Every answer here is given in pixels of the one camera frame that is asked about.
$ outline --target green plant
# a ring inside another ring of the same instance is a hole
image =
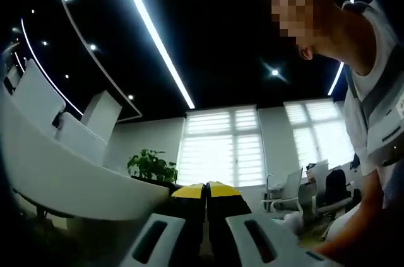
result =
[[[151,179],[155,174],[156,180],[160,182],[177,182],[178,170],[175,169],[177,164],[169,162],[167,166],[165,160],[157,157],[159,153],[165,152],[149,149],[141,150],[139,155],[134,155],[129,160],[127,164],[129,174],[147,179]]]

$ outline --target yellow object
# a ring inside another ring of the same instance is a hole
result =
[[[200,199],[203,186],[204,184],[184,186],[174,192],[171,196],[175,198]]]
[[[218,196],[241,196],[241,193],[231,186],[219,182],[209,182],[209,185],[212,198]]]

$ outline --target window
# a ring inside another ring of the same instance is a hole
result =
[[[219,181],[239,187],[265,182],[263,147],[254,107],[190,112],[179,152],[178,183]]]
[[[338,107],[331,100],[285,103],[285,108],[300,167],[328,160],[332,169],[352,161],[354,149]]]

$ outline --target yellow and black object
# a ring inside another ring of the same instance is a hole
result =
[[[185,186],[175,191],[155,213],[183,218],[181,230],[170,259],[171,266],[190,266],[199,253],[205,221],[205,185]]]
[[[240,266],[241,262],[226,218],[251,213],[239,191],[219,182],[205,187],[209,221],[209,240],[218,263]]]

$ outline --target man's arm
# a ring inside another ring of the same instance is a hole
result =
[[[383,190],[377,171],[374,170],[365,176],[364,180],[364,197],[358,211],[334,240],[322,244],[314,251],[335,261],[341,261],[342,252],[355,244],[357,239],[369,228],[374,217],[382,210]]]

